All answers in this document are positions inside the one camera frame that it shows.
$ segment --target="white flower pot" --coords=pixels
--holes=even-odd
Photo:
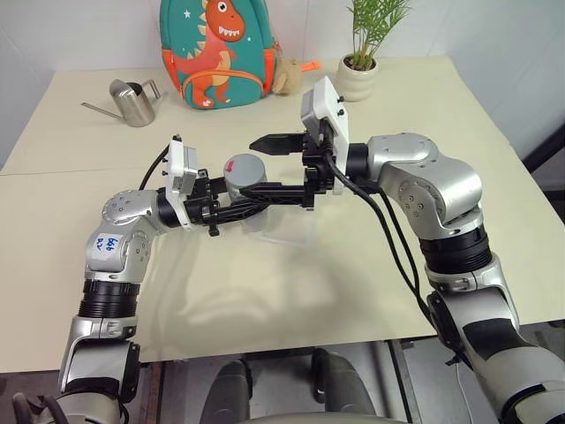
[[[345,64],[344,60],[346,57],[343,57],[337,66],[335,89],[337,93],[343,96],[346,102],[364,100],[373,92],[375,77],[379,71],[379,63],[375,60],[374,68],[369,71],[356,71]]]

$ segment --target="white wall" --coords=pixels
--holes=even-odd
[[[159,3],[0,0],[0,166],[55,70],[162,65]],[[340,57],[349,51],[349,0],[267,3],[286,56]],[[413,0],[410,15],[380,54],[449,54],[524,157],[565,118],[564,3]]]

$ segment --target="gray cylinder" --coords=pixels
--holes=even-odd
[[[223,177],[231,201],[245,198],[239,193],[240,188],[267,181],[265,164],[259,157],[249,154],[231,157],[223,167]]]

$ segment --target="robotic arm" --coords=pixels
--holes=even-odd
[[[251,145],[270,155],[301,152],[303,185],[251,181],[223,208],[218,193],[232,187],[224,178],[210,179],[206,170],[197,170],[195,152],[175,137],[164,160],[164,189],[121,192],[110,199],[87,242],[84,298],[72,320],[59,375],[63,395],[46,402],[35,418],[17,395],[19,423],[120,422],[123,404],[137,389],[139,346],[130,338],[154,237],[194,225],[205,225],[216,236],[218,224],[245,219],[269,205],[312,209],[316,194],[342,192],[337,172],[369,193],[384,191],[402,208],[419,238],[434,288],[427,298],[429,318],[441,342],[474,370],[501,422],[565,422],[565,365],[517,332],[516,309],[483,226],[477,174],[417,134],[350,145],[342,102],[323,79],[303,100],[304,134],[268,135]]]

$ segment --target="green leaves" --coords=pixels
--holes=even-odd
[[[410,0],[351,0],[353,13],[353,57],[350,67],[365,71],[382,41],[410,9]]]

